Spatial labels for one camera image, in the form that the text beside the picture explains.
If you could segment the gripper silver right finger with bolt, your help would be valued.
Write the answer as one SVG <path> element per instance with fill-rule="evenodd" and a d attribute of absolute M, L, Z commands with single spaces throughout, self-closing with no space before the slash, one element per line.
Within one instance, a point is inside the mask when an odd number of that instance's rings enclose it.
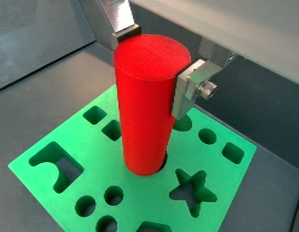
<path fill-rule="evenodd" d="M 179 120 L 195 106 L 199 98 L 208 100 L 216 91 L 211 78 L 221 72 L 239 55 L 220 44 L 201 38 L 201 58 L 176 76 L 172 115 Z"/>

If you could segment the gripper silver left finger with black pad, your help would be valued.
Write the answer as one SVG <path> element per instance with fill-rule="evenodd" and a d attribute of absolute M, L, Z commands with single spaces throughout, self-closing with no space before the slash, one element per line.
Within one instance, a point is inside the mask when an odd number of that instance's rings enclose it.
<path fill-rule="evenodd" d="M 136 24 L 128 0 L 100 0 L 102 13 L 110 27 L 110 43 L 118 44 L 124 40 L 141 34 L 141 27 Z"/>

